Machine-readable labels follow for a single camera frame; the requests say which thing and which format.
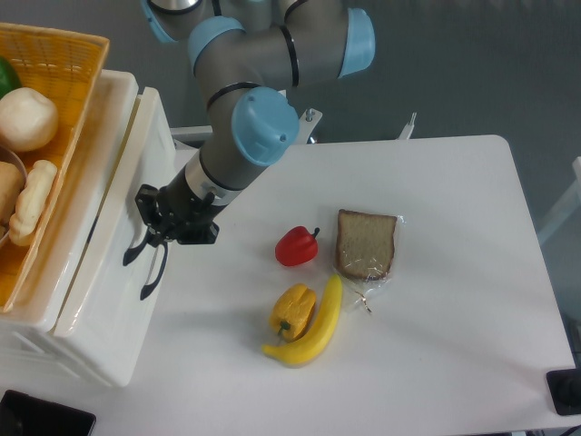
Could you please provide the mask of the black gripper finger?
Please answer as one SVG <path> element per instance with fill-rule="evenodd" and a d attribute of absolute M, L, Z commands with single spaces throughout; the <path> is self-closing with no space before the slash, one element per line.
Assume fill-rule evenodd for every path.
<path fill-rule="evenodd" d="M 217 240 L 220 227 L 214 223 L 187 222 L 177 227 L 174 231 L 174 240 L 181 245 L 214 244 Z"/>
<path fill-rule="evenodd" d="M 158 247 L 166 244 L 165 220 L 157 203 L 158 194 L 157 188 L 149 184 L 142 184 L 135 195 L 137 209 L 146 226 L 145 235 L 138 248 L 144 248 L 146 245 Z"/>

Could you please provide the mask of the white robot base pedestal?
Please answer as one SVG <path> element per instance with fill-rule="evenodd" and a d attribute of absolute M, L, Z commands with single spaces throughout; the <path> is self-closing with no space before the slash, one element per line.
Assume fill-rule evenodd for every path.
<path fill-rule="evenodd" d="M 309 108 L 300 117 L 300 130 L 295 144 L 315 144 L 313 132 L 323 117 L 323 113 Z M 212 136 L 212 128 L 206 126 L 177 127 L 170 129 L 175 147 L 178 150 L 199 149 Z"/>

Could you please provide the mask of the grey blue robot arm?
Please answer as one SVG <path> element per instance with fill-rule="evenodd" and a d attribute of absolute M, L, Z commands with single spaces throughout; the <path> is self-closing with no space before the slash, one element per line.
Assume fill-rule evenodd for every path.
<path fill-rule="evenodd" d="M 145 1 L 162 41 L 184 41 L 212 125 L 200 151 L 161 188 L 136 195 L 151 246 L 208 244 L 216 215 L 295 142 L 299 118 L 284 91 L 367 69 L 368 14 L 340 1 Z"/>

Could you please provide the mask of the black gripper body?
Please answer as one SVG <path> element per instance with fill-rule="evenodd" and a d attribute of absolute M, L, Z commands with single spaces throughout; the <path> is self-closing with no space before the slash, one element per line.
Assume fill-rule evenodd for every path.
<path fill-rule="evenodd" d="M 217 234 L 216 216 L 226 208 L 214 203 L 215 195 L 198 195 L 192 191 L 181 170 L 172 181 L 157 194 L 157 204 L 162 218 L 168 218 L 179 233 Z"/>

